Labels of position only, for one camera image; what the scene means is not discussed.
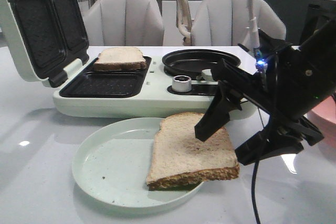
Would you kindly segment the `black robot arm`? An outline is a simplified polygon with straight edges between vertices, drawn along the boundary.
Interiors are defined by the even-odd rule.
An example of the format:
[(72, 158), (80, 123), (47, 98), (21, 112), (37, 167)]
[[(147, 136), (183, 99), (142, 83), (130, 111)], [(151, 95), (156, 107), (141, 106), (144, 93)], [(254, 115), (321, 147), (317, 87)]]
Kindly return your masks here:
[(302, 140), (315, 145), (323, 139), (305, 114), (335, 92), (335, 19), (326, 22), (298, 49), (284, 44), (261, 63), (265, 73), (249, 74), (225, 61), (211, 70), (217, 92), (195, 136), (206, 141), (247, 99), (268, 113), (268, 124), (236, 148), (243, 165), (303, 150)]

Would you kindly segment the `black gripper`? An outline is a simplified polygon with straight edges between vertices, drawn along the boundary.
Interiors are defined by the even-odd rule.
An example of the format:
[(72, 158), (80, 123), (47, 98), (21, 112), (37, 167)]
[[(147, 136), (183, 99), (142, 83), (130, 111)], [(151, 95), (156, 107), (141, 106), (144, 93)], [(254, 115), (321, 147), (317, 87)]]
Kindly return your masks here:
[(245, 98), (269, 114), (266, 127), (235, 149), (238, 161), (249, 165), (263, 159), (303, 151), (306, 140), (313, 146), (323, 140), (305, 114), (324, 100), (322, 73), (307, 77), (297, 66), (272, 59), (264, 74), (251, 75), (224, 60), (211, 70), (218, 82), (214, 98), (195, 125), (195, 137), (206, 141), (230, 121), (229, 112), (242, 110)]

